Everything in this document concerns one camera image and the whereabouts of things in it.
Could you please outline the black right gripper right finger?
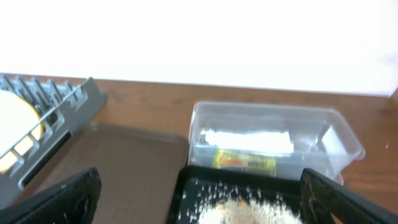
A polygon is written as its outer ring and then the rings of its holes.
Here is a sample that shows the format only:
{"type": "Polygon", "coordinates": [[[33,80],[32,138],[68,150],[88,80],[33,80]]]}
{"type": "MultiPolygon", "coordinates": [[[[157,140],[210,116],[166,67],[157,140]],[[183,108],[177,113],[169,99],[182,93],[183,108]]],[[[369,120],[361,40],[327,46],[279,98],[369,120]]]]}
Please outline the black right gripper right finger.
{"type": "Polygon", "coordinates": [[[306,168],[300,178],[301,213],[306,223],[397,223],[397,215],[306,168]]]}

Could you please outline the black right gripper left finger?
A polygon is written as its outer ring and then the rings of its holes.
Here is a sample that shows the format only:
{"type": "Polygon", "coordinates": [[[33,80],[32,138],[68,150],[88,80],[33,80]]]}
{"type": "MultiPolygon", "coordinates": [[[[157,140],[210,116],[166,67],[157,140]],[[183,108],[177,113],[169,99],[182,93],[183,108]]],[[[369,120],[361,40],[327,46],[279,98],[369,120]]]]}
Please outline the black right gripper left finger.
{"type": "Polygon", "coordinates": [[[85,169],[1,210],[1,223],[91,223],[101,194],[97,168],[85,169]]]}

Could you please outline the pile of rice and nuts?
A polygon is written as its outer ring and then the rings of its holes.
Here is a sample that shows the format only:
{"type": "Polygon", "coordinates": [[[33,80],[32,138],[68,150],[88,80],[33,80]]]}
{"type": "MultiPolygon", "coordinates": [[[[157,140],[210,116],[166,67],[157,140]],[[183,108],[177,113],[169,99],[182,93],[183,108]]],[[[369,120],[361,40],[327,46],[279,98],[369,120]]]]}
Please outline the pile of rice and nuts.
{"type": "Polygon", "coordinates": [[[174,223],[301,224],[300,211],[280,192],[219,181],[189,181],[174,223]]]}

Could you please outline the white plastic wrapper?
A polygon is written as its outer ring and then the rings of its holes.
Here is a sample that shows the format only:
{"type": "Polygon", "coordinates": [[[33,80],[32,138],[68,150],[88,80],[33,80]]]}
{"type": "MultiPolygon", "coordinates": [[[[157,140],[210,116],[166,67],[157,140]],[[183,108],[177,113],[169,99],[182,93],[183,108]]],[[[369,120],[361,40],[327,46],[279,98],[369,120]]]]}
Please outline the white plastic wrapper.
{"type": "Polygon", "coordinates": [[[288,132],[259,131],[252,133],[231,133],[203,130],[200,134],[209,146],[219,149],[245,150],[269,154],[291,154],[294,144],[288,132]]]}

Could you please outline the yellow round plate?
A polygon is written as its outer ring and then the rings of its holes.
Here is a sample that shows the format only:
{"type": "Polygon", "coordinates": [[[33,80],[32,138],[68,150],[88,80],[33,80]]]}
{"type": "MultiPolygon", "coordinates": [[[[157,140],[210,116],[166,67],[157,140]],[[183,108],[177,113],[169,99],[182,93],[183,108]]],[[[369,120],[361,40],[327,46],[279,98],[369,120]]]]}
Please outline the yellow round plate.
{"type": "MultiPolygon", "coordinates": [[[[39,113],[26,100],[11,92],[1,90],[1,153],[20,140],[39,120],[39,113]]],[[[44,127],[40,124],[33,129],[31,135],[39,140],[43,133],[44,127]]],[[[31,138],[26,136],[16,144],[15,150],[23,156],[33,144],[31,138]]],[[[9,170],[16,162],[17,156],[13,152],[5,154],[1,158],[1,174],[9,170]]]]}

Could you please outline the green snack wrapper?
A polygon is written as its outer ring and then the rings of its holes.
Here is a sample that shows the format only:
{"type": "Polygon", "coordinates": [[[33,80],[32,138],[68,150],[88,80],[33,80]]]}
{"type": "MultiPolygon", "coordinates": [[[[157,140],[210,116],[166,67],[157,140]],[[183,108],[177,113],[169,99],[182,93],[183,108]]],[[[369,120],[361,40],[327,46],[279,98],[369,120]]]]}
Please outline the green snack wrapper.
{"type": "Polygon", "coordinates": [[[252,172],[275,177],[277,165],[274,157],[218,149],[212,167],[217,169],[252,172]]]}

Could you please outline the clear plastic waste bin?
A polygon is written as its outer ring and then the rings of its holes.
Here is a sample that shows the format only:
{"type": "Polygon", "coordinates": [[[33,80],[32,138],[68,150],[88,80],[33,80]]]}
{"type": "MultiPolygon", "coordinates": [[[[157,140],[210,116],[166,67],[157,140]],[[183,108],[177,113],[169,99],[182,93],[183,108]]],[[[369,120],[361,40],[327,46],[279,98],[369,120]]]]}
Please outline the clear plastic waste bin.
{"type": "Polygon", "coordinates": [[[203,130],[231,133],[288,132],[294,144],[291,154],[225,149],[274,157],[277,165],[275,177],[281,179],[299,180],[302,171],[311,168],[343,184],[343,169],[366,154],[344,117],[329,108],[198,102],[190,122],[188,164],[213,168],[213,157],[219,148],[209,146],[204,141],[200,134],[203,130]]]}

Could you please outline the grey dishwasher rack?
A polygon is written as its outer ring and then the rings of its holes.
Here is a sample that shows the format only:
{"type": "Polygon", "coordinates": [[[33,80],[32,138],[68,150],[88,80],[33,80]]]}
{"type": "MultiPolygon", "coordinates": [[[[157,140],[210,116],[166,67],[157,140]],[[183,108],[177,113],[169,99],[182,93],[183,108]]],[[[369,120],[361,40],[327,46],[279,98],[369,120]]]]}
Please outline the grey dishwasher rack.
{"type": "Polygon", "coordinates": [[[105,105],[106,96],[91,77],[79,85],[71,85],[70,82],[42,82],[36,78],[24,80],[1,75],[1,90],[26,100],[40,115],[39,122],[32,129],[1,153],[1,158],[8,152],[17,156],[17,162],[1,174],[1,208],[6,208],[22,196],[31,180],[64,140],[90,123],[105,105]],[[44,133],[36,140],[31,132],[40,124],[44,127],[44,133]],[[21,156],[15,146],[26,136],[34,144],[21,156]]]}

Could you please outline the black waste tray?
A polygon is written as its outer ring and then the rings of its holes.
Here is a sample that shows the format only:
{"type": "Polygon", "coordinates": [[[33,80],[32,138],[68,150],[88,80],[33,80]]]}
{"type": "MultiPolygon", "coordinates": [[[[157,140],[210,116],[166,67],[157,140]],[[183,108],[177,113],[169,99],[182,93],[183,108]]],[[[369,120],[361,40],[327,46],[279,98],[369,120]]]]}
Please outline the black waste tray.
{"type": "Polygon", "coordinates": [[[186,166],[179,172],[165,222],[198,223],[205,209],[228,200],[286,205],[301,221],[305,220],[297,180],[186,166]]]}

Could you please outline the brown serving tray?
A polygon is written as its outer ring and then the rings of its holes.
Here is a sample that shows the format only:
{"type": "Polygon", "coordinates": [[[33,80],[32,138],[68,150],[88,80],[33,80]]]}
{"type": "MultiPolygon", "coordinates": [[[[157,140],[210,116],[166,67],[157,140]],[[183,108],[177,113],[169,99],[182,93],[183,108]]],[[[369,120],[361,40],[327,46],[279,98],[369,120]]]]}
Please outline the brown serving tray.
{"type": "Polygon", "coordinates": [[[96,167],[102,188],[94,223],[165,223],[187,155],[177,134],[94,125],[66,140],[18,200],[96,167]]]}

